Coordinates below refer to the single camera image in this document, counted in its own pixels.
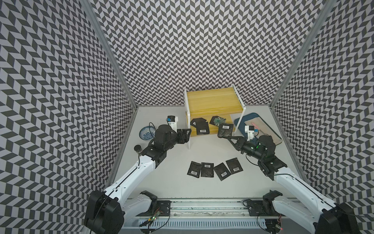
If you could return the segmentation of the black tea bag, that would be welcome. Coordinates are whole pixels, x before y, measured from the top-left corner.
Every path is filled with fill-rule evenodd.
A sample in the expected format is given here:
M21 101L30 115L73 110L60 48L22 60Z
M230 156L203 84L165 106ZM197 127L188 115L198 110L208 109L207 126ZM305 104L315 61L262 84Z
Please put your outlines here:
M214 177L214 164L202 162L200 176L201 177Z
M187 175L199 178L201 174L202 165L200 163L192 161L188 169Z
M206 119L204 118L194 118L190 121L190 124L191 126L197 128L198 126L200 126L202 123L205 123L206 122Z
M226 179L227 177L231 175L230 170L226 167L224 163L218 164L213 169L220 181L223 181L224 179Z
M231 137L233 133L234 124L231 123L221 123L219 125L218 138Z
M209 135L210 130L209 130L209 123L205 122L202 123L200 126L196 128L197 135Z

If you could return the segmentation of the green label tea bag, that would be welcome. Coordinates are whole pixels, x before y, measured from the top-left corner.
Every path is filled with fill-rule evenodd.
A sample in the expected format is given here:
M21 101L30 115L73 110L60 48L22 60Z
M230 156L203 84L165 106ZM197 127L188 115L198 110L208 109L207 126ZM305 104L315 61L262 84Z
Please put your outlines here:
M243 171L243 168L238 160L238 158L233 158L226 161L228 169L231 174L236 174Z

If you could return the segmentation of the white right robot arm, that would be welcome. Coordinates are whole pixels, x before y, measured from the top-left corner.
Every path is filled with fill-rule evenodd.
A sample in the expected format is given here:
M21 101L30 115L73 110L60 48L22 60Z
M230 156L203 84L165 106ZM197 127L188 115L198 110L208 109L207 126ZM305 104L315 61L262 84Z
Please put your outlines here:
M275 155L272 136L260 136L256 143L243 136L227 140L241 154L254 157L265 176L287 189L303 205L289 200L278 191L263 196L263 204L292 219L312 234L358 234L354 210L346 203L338 204L303 181Z

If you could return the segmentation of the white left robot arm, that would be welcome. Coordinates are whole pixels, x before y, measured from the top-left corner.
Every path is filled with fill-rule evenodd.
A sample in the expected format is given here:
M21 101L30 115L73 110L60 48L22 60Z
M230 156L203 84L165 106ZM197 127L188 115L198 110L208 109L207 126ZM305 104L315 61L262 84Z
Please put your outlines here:
M141 192L131 199L131 193L140 182L166 158L167 151L176 144L189 142L191 129L177 129L175 124L160 125L145 149L135 146L138 161L119 180L104 189L90 194L84 226L95 234L117 234L126 220L139 214L154 215L160 211L157 196Z

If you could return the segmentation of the blue tray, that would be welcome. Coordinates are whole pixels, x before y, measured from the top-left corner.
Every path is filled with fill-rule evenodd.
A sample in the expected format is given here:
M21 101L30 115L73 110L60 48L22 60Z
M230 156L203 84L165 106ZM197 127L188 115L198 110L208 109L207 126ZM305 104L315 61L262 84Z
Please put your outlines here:
M242 117L242 120L239 124L238 131L243 136L247 136L247 133L245 132L245 126L254 126L255 130L258 131L257 134L255 134L256 138L259 138L260 136L272 136L273 141L276 145L279 145L283 142L282 138L279 134L277 134L269 125L266 123L261 116L259 116L257 113L250 113L247 115L244 115Z

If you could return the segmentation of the beige cloth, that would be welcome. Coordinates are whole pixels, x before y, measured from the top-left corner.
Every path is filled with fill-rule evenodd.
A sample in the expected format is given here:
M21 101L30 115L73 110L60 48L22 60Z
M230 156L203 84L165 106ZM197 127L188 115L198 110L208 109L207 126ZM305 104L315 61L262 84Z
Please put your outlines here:
M261 129L261 131L258 131L256 133L256 138L259 139L261 136L271 136L273 138L273 142L276 145L279 145L283 142L281 137L265 122L262 118L256 117L251 120L248 120L244 122L246 125L252 125L251 122L254 122L256 125L258 125Z

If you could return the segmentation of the blue patterned ceramic bowl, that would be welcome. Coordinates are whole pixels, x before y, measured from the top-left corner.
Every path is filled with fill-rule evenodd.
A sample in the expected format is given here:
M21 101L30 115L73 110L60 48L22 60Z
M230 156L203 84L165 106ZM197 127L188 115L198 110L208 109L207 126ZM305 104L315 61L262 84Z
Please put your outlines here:
M155 131L153 126L143 127L139 132L139 137L144 141L150 141L155 138Z

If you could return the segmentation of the pink handled metal spoon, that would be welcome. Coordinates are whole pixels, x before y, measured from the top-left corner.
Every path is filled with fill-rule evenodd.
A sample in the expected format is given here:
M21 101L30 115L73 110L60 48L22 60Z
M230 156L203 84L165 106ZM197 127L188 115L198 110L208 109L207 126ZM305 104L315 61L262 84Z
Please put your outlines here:
M256 125L254 122L251 122L251 124L258 130L258 131L261 131L260 127L258 125Z

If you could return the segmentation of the wooden shelf white frame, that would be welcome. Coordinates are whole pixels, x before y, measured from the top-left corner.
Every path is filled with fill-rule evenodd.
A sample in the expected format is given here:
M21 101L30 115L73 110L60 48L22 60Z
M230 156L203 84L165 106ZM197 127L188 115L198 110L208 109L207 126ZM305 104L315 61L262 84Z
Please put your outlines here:
M192 129L191 136L197 136L197 130L191 126L191 121L204 118L210 121L213 116L226 119L227 123L233 123L232 115L237 115L239 121L234 125L234 132L238 131L239 124L245 114L246 106L235 87L230 88L190 91L184 90L184 104L186 109L187 127Z

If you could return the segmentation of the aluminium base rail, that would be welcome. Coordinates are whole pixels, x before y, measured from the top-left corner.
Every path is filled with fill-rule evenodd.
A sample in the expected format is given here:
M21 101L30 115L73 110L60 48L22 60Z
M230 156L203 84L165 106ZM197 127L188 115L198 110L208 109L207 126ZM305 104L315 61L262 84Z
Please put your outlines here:
M280 229L284 215L310 233L317 230L320 216L332 206L324 200L311 199L308 206L284 196L263 200L152 200L140 195L121 207L115 200L88 208L85 226L96 234L117 234L125 228L155 233L165 229Z

